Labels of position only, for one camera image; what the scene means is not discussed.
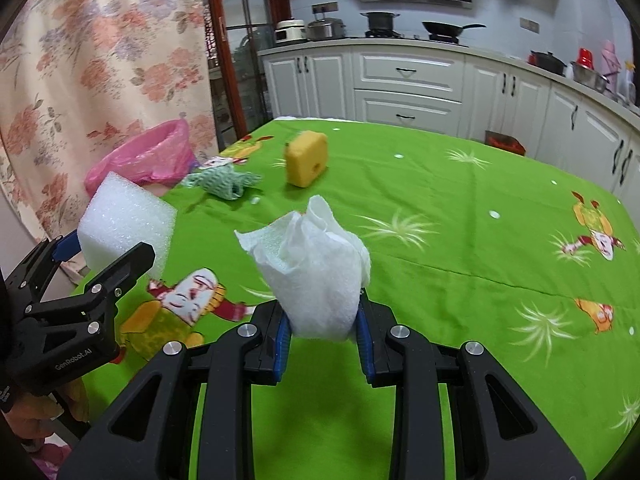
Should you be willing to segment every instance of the drawer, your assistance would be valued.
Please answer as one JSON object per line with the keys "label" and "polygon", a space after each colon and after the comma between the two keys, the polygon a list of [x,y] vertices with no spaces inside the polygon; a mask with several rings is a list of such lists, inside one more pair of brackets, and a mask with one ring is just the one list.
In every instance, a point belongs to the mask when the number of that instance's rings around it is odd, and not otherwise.
{"label": "drawer", "polygon": [[462,101],[462,54],[427,48],[354,49],[355,87]]}
{"label": "drawer", "polygon": [[356,90],[356,118],[457,136],[462,104],[396,92]]}

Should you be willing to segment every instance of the glass door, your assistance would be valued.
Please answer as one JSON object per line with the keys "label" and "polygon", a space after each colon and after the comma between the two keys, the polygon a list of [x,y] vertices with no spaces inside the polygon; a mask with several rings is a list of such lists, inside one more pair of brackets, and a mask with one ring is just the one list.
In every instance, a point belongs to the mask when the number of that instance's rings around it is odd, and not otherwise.
{"label": "glass door", "polygon": [[213,22],[207,0],[204,3],[204,25],[213,118],[216,124],[218,149],[222,151],[238,140],[238,134],[236,134],[229,101],[226,98],[226,89],[222,80],[222,68],[220,67],[220,58],[216,48],[216,38],[213,33]]}
{"label": "glass door", "polygon": [[[226,90],[233,131],[236,138],[241,138],[271,119],[264,67],[257,55],[274,45],[269,3],[268,0],[209,2],[223,83],[216,86],[216,91],[223,87]],[[228,136],[223,134],[225,142]]]}

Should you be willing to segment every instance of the pot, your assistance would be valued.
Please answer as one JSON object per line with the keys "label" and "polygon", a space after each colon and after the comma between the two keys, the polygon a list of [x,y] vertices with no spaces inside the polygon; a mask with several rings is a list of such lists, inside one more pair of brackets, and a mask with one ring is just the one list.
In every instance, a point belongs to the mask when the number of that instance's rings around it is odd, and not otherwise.
{"label": "pot", "polygon": [[457,38],[460,34],[462,34],[463,30],[468,28],[485,28],[486,25],[481,25],[480,23],[474,23],[473,25],[465,25],[464,27],[458,27],[457,25],[449,25],[448,23],[438,23],[438,22],[422,22],[424,28],[427,29],[428,33],[434,34],[436,36],[449,36],[450,38]]}
{"label": "pot", "polygon": [[604,94],[605,88],[609,83],[609,80],[606,77],[600,75],[595,70],[591,70],[590,68],[576,63],[575,61],[572,61],[571,65],[574,67],[575,82],[588,86],[596,92]]}
{"label": "pot", "polygon": [[306,38],[311,41],[341,40],[344,36],[344,22],[338,18],[323,18],[306,26]]}
{"label": "pot", "polygon": [[394,18],[400,16],[394,12],[361,12],[369,20],[369,30],[394,30]]}
{"label": "pot", "polygon": [[533,56],[533,65],[551,72],[552,74],[564,75],[564,69],[566,65],[555,57],[551,52],[545,54],[544,52],[531,51]]}

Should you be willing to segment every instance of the pink bottle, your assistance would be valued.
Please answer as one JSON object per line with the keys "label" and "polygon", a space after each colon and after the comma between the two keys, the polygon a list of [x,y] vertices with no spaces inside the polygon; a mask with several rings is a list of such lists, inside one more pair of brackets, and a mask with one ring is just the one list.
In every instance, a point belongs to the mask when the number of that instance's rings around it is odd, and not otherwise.
{"label": "pink bottle", "polygon": [[620,62],[616,57],[616,47],[611,41],[606,41],[602,49],[602,75],[609,79],[607,90],[618,94],[618,73],[620,72]]}

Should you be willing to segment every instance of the wall outlet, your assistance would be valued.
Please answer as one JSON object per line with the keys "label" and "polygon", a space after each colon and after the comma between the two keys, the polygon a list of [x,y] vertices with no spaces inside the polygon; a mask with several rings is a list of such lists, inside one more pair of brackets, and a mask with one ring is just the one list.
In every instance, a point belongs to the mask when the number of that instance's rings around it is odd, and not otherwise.
{"label": "wall outlet", "polygon": [[535,32],[536,34],[540,34],[540,24],[537,22],[533,22],[531,20],[527,20],[526,18],[520,19],[520,26],[522,28],[526,28],[531,32]]}
{"label": "wall outlet", "polygon": [[322,14],[323,12],[335,12],[338,10],[338,2],[327,2],[325,4],[315,4],[311,6],[311,12]]}

